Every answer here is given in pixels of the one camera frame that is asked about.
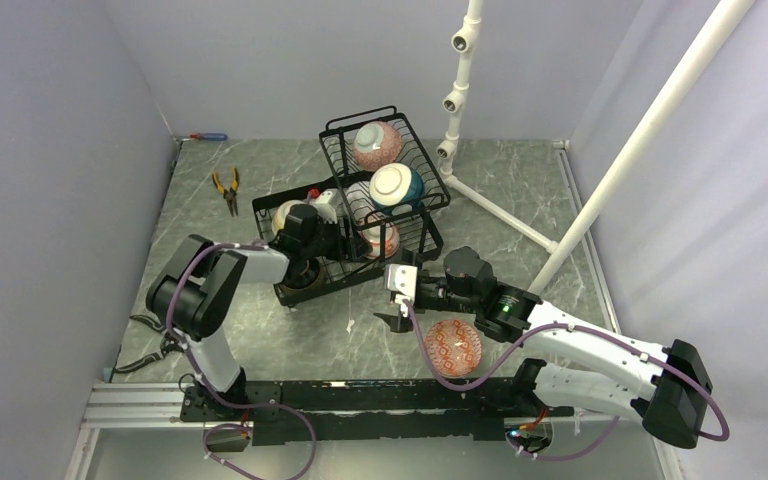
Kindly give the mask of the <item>yellow sun pattern bowl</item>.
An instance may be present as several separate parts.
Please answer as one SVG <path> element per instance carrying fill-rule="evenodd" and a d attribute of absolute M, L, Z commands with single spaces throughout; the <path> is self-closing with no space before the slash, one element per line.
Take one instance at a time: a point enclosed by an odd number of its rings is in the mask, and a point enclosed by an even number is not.
<path fill-rule="evenodd" d="M 271 221 L 271 229 L 275 236 L 284 228 L 286 217 L 290 212 L 290 209 L 296 205 L 303 205 L 301 200 L 289 200 L 283 202 L 273 213 Z"/>

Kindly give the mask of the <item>black blue banded bowl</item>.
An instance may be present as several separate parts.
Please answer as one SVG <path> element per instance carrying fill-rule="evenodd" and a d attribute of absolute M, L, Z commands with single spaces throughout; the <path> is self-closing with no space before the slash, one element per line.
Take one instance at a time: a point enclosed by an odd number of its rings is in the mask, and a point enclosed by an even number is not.
<path fill-rule="evenodd" d="M 301 292 L 321 286 L 326 279 L 325 268 L 318 258 L 290 264 L 279 288 L 285 292 Z"/>

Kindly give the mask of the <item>orange zigzag bowl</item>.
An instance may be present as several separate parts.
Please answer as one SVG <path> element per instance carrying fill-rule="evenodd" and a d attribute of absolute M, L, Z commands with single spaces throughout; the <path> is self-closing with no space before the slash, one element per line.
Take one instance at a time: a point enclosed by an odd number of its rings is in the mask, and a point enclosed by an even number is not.
<path fill-rule="evenodd" d="M 389 258 L 400 246 L 399 230 L 392 222 L 368 228 L 369 224 L 384 219 L 385 216 L 378 213 L 363 215 L 358 219 L 362 227 L 360 235 L 367 244 L 367 250 L 364 253 L 367 259 L 379 258 L 381 250 L 384 250 L 384 257 Z"/>

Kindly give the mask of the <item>black wire dish rack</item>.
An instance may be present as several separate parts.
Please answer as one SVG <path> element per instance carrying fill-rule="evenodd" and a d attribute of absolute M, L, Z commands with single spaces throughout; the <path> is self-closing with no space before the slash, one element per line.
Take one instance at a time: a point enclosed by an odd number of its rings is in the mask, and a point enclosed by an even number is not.
<path fill-rule="evenodd" d="M 360 189 L 373 173 L 364 169 L 354 154 L 353 143 L 361 127 L 381 121 L 393 127 L 402 141 L 396 157 L 400 164 L 417 173 L 423 184 L 418 200 L 407 200 L 387 211 L 373 203 L 372 195 Z M 406 115 L 389 105 L 326 123 L 319 134 L 320 146 L 331 174 L 322 181 L 256 198 L 252 201 L 259 236 L 275 238 L 272 221 L 278 218 L 281 204 L 303 200 L 312 190 L 321 196 L 331 189 L 337 197 L 337 231 L 342 236 L 336 259 L 318 257 L 313 271 L 319 275 L 314 285 L 303 290 L 275 286 L 283 306 L 328 295 L 379 278 L 385 265 L 405 258 L 419 264 L 439 258 L 444 241 L 431 218 L 431 212 L 450 203 L 451 195 Z"/>

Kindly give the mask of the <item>teal white bowl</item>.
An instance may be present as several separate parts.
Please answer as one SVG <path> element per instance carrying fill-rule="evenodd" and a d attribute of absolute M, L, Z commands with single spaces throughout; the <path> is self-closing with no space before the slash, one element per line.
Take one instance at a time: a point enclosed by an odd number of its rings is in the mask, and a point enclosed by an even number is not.
<path fill-rule="evenodd" d="M 390 163 L 372 176 L 369 193 L 373 205 L 388 215 L 418 210 L 425 186 L 418 171 L 401 163 Z"/>

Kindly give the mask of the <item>pink floral bowl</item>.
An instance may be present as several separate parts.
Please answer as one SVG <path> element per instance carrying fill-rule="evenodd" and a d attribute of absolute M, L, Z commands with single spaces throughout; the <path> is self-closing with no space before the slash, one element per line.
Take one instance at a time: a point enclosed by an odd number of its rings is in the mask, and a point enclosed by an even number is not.
<path fill-rule="evenodd" d="M 389 123 L 372 121 L 360 127 L 352 150 L 358 166 L 374 172 L 396 162 L 403 148 L 401 134 Z"/>

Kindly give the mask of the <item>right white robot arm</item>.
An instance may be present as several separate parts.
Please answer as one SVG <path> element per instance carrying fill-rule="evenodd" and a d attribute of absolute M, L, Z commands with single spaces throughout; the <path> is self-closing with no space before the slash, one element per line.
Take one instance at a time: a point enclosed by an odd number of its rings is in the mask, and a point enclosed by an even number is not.
<path fill-rule="evenodd" d="M 538 295 L 497 279 L 492 265 L 465 246 L 449 252 L 443 273 L 391 263 L 384 285 L 399 309 L 392 320 L 420 330 L 425 310 L 470 314 L 487 338 L 508 344 L 498 369 L 522 346 L 557 354 L 578 364 L 566 371 L 541 359 L 526 359 L 511 388 L 517 411 L 573 407 L 639 423 L 656 439 L 693 449 L 699 439 L 724 442 L 730 428 L 713 399 L 713 384 L 698 349 L 676 339 L 666 346 L 633 339 L 579 319 Z"/>

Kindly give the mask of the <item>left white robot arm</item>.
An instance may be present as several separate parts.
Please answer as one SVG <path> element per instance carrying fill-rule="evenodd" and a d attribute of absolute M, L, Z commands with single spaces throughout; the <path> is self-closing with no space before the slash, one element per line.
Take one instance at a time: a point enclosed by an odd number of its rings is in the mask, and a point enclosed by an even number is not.
<path fill-rule="evenodd" d="M 310 204 L 295 205 L 270 241 L 216 242 L 190 234 L 150 286 L 145 304 L 181 343 L 208 407 L 224 420 L 247 406 L 246 374 L 235 359 L 223 323 L 241 284 L 302 290 L 326 273 L 320 259 L 336 261 L 352 242 Z"/>

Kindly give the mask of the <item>red geometric pattern bowl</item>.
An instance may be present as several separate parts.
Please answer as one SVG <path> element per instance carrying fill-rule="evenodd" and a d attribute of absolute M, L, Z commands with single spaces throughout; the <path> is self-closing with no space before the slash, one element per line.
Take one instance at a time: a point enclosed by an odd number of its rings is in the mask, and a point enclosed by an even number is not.
<path fill-rule="evenodd" d="M 478 331 L 469 323 L 448 319 L 431 326 L 424 345 L 435 370 L 446 378 L 461 378 L 474 372 L 483 354 Z"/>

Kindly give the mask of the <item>red blue screwdriver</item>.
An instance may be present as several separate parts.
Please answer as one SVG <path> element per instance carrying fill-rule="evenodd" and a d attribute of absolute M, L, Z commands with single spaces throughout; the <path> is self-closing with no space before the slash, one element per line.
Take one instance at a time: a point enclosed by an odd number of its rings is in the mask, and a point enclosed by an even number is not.
<path fill-rule="evenodd" d="M 228 135 L 224 133 L 195 133 L 189 136 L 190 140 L 194 141 L 211 141 L 211 142 L 224 142 L 228 140 Z"/>

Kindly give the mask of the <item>yellow handled pliers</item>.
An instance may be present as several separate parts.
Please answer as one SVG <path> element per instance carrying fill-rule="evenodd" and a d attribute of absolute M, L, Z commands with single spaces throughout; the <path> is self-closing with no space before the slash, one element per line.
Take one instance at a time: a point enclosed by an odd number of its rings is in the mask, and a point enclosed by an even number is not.
<path fill-rule="evenodd" d="M 231 217 L 237 217 L 239 215 L 238 202 L 237 202 L 237 190 L 239 188 L 239 173 L 236 167 L 231 168 L 231 182 L 228 186 L 223 185 L 220 179 L 219 172 L 214 170 L 211 178 L 214 187 L 217 189 L 222 199 L 226 203 L 229 214 Z"/>

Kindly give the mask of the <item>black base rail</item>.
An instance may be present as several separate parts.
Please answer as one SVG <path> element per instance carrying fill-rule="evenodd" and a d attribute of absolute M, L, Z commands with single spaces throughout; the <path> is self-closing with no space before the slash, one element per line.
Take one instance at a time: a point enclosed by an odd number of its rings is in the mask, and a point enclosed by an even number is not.
<path fill-rule="evenodd" d="M 456 392 L 431 379 L 250 381 L 250 406 L 232 409 L 202 386 L 184 391 L 185 424 L 250 422 L 256 446 L 382 438 L 469 437 L 495 441 L 518 421 L 569 417 L 570 407 L 544 407 L 512 379 L 495 377 Z"/>

